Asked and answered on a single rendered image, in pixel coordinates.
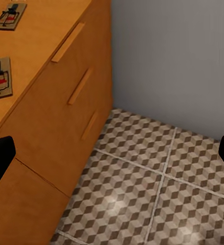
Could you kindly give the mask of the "mousetrap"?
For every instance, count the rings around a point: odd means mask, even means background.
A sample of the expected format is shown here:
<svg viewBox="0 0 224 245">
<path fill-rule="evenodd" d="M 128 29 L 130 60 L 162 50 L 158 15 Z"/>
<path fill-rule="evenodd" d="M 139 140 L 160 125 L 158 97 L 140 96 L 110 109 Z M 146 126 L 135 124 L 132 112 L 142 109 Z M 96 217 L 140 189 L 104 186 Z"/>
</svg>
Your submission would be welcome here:
<svg viewBox="0 0 224 245">
<path fill-rule="evenodd" d="M 0 17 L 0 30 L 14 32 L 27 6 L 27 3 L 9 3 Z"/>
<path fill-rule="evenodd" d="M 0 99 L 13 95 L 10 57 L 0 59 Z"/>
</svg>

